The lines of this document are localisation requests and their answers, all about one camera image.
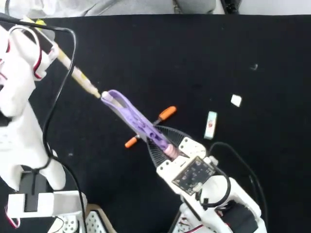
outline orange cap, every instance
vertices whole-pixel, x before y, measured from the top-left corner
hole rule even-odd
[[[162,113],[160,113],[159,118],[161,120],[166,120],[171,115],[173,115],[176,112],[176,110],[177,110],[177,108],[175,106],[168,107]]]
[[[130,148],[135,143],[137,143],[137,138],[136,137],[132,137],[130,140],[128,140],[127,143],[125,143],[125,147],[126,148]]]

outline circuit board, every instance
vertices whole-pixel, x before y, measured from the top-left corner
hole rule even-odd
[[[194,188],[199,183],[204,184],[214,173],[210,165],[196,157],[172,182],[191,196]]]

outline black table surface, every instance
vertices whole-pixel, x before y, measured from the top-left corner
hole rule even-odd
[[[209,111],[213,141],[232,145],[257,173],[269,207],[269,232],[305,232],[310,219],[311,17],[117,16],[46,20],[72,28],[76,64],[99,90],[117,89],[155,120],[203,139]],[[56,41],[69,55],[71,37]],[[31,104],[42,125],[65,68],[55,61]],[[231,95],[242,96],[240,108]],[[158,177],[143,142],[106,106],[69,80],[49,131],[50,145],[76,173],[89,203],[100,205],[119,233],[166,232],[180,205]],[[248,171],[226,149],[220,167],[253,196]],[[74,189],[67,176],[66,190]],[[10,189],[0,182],[0,206]],[[4,232],[13,232],[0,212]],[[46,232],[47,219],[23,219],[16,232]]]

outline small white block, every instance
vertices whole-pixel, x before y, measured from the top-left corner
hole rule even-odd
[[[239,107],[241,105],[242,97],[237,95],[232,95],[231,103]]]
[[[210,111],[207,117],[206,129],[204,133],[204,138],[212,140],[215,134],[217,113]]]

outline black wire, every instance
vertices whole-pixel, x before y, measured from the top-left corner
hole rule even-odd
[[[249,175],[248,178],[249,178],[249,181],[251,182],[251,185],[252,185],[252,188],[253,188],[253,193],[254,193],[255,201],[258,203],[259,199],[258,199],[258,193],[257,193],[257,189],[256,189],[256,185],[255,185],[254,179],[253,179],[253,177],[251,175]]]
[[[39,25],[39,24],[35,24],[35,23],[29,23],[29,22],[24,22],[24,21],[19,21],[17,19],[13,19],[13,18],[4,18],[4,17],[0,17],[0,21],[4,21],[7,23],[13,23],[13,24],[18,24],[18,25],[24,25],[24,26],[30,26],[30,27],[35,27],[35,28],[42,28],[42,29],[47,29],[47,30],[52,30],[52,31],[60,31],[60,32],[66,32],[71,34],[72,39],[73,39],[73,51],[72,51],[72,57],[71,57],[71,63],[69,66],[69,70],[67,72],[67,74],[65,75],[59,89],[58,92],[55,96],[54,102],[52,104],[52,107],[49,110],[49,113],[47,115],[46,121],[44,123],[43,126],[43,131],[42,131],[42,141],[43,141],[43,145],[44,145],[44,149],[48,155],[48,161],[47,163],[40,168],[36,168],[34,169],[34,172],[39,172],[42,169],[45,169],[49,166],[49,164],[51,163],[52,159],[59,162],[71,175],[71,177],[73,178],[73,181],[75,183],[75,186],[79,192],[79,199],[80,199],[80,203],[81,203],[81,209],[82,209],[82,218],[83,218],[83,222],[84,222],[84,228],[85,228],[85,232],[87,233],[87,228],[86,228],[86,214],[85,214],[85,208],[84,208],[84,204],[83,204],[83,198],[82,198],[82,192],[81,189],[79,187],[77,178],[75,177],[74,173],[72,172],[72,170],[66,166],[65,164],[63,164],[57,157],[53,156],[53,152],[49,147],[49,144],[47,142],[47,134],[48,134],[48,130],[49,130],[49,126],[50,126],[50,122],[51,119],[54,115],[55,112],[55,108],[57,106],[58,103],[58,98],[63,90],[63,87],[67,81],[67,79],[71,76],[74,66],[75,66],[75,55],[76,55],[76,48],[77,48],[77,37],[75,32],[72,29],[69,28],[61,28],[61,27],[53,27],[53,26],[46,26],[46,25]]]
[[[201,203],[201,205],[205,208],[215,208],[219,205],[222,205],[229,197],[230,192],[231,192],[231,182],[229,177],[227,176],[227,174],[225,174],[219,167],[217,167],[216,165],[214,165],[212,163],[213,168],[222,176],[225,177],[226,181],[227,181],[227,190],[225,192],[225,195],[223,196],[223,198],[221,198],[218,202],[215,203]]]
[[[59,231],[63,228],[63,226],[65,225],[65,222],[64,222],[60,217],[56,216],[55,218],[58,218],[59,220],[61,220],[61,221],[63,222],[63,224],[62,224],[62,226],[61,226],[57,231],[52,232],[52,233],[57,233],[57,232],[59,232]]]
[[[247,170],[250,172],[250,175],[254,178],[255,183],[257,184],[260,196],[261,196],[261,200],[262,200],[262,204],[263,204],[263,212],[264,212],[264,221],[266,224],[266,229],[268,229],[268,205],[267,205],[267,201],[266,201],[266,197],[264,195],[264,191],[261,187],[261,184],[259,182],[259,179],[257,178],[257,175],[255,174],[255,172],[251,169],[251,167],[244,161],[244,159],[242,159],[242,157],[233,149],[232,146],[230,146],[229,144],[225,143],[225,142],[215,142],[213,143],[210,148],[209,148],[209,154],[211,155],[211,152],[213,150],[213,148],[215,148],[215,146],[223,146],[223,147],[227,147],[228,149],[230,149],[232,151],[232,153],[238,158],[238,160],[247,168]]]

